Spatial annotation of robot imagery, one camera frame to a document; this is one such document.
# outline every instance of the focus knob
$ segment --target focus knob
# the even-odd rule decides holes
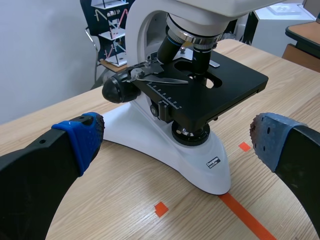
[[[115,104],[126,103],[135,100],[141,91],[133,83],[110,77],[103,85],[103,97]]]

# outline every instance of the white microscope base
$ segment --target white microscope base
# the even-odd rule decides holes
[[[181,173],[201,190],[222,195],[231,187],[227,154],[220,139],[211,131],[199,146],[178,143],[171,123],[151,119],[132,101],[103,114],[103,139],[145,153]]]

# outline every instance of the white wall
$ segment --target white wall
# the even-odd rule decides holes
[[[0,124],[90,90],[86,26],[79,0],[0,0]]]

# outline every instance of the blue gripper pad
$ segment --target blue gripper pad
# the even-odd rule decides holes
[[[250,125],[255,154],[275,172],[289,131],[304,123],[275,113],[260,113]]]
[[[105,128],[104,118],[100,114],[88,112],[82,114],[82,116],[92,116],[92,123],[87,125],[80,121],[69,120],[54,124],[51,127],[52,129],[60,129],[68,133],[80,176],[84,174],[98,153],[103,141]]]

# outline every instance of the wooden table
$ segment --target wooden table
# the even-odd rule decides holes
[[[256,157],[249,127],[262,112],[282,114],[320,131],[320,74],[234,40],[216,51],[269,77],[267,87],[210,123],[229,157],[230,194],[279,240],[314,240],[316,232],[285,184]],[[117,105],[101,88],[0,126],[0,155],[28,145],[51,125]],[[162,217],[154,205],[169,211]],[[83,177],[62,200],[47,240],[255,240],[219,199],[163,163],[133,149],[104,142]]]
[[[289,26],[285,34],[297,43],[288,44],[282,58],[320,73],[320,23]]]

